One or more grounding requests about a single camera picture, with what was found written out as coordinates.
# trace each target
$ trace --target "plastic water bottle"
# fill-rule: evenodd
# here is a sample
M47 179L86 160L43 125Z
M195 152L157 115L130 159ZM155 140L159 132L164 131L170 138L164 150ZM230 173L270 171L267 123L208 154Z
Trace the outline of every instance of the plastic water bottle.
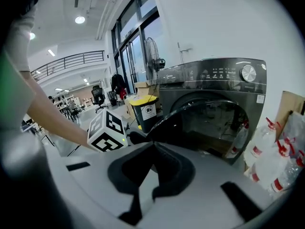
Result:
M275 123L271 122L268 118L266 120L267 125L261 126L256 130L252 140L244 151L244 161L248 167L251 167L262 152L271 148L275 142Z
M284 172L268 187L269 193L274 194L288 189L294 183L304 167L305 156L304 153L299 150L299 157L292 158L287 164Z
M248 136L248 129L249 129L249 123L248 121L244 122L242 125L241 130L237 134L236 138L234 139L229 152L225 155L226 158L234 158L239 151L243 148L244 143Z
M274 147L265 150L252 165L249 171L250 179L268 189L270 184L284 172L290 161L290 150L294 152L288 138L285 138L283 145L277 140Z

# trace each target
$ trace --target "white sleeve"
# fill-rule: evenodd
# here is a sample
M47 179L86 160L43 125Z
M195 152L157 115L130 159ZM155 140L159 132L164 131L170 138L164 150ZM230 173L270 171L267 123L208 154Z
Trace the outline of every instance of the white sleeve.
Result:
M18 71L30 71L27 52L30 32L34 26L35 11L36 6L12 22L4 44L4 50Z

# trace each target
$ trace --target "washing machine door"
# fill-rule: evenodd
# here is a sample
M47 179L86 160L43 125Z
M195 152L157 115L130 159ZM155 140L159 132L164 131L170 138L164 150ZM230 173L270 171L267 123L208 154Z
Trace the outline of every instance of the washing machine door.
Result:
M208 152L233 163L248 142L247 122L247 114L234 102L197 100L167 115L152 128L148 137Z

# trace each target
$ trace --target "balcony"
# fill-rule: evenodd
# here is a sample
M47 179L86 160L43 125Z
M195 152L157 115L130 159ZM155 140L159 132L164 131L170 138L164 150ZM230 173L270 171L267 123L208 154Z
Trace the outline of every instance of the balcony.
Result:
M31 72L32 77L38 82L57 72L79 66L82 64L92 64L95 62L104 61L104 50L83 52L79 54L70 55L61 59L57 59L48 64L45 64L38 69Z

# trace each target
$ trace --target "black jacket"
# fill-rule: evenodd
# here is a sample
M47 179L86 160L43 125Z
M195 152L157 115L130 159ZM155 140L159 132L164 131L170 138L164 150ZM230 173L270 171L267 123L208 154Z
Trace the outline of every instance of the black jacket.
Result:
M111 89L112 89L112 91L114 91L116 87L118 88L118 92L121 90L121 88L123 88L123 89L126 88L125 81L120 74L115 74L111 78Z

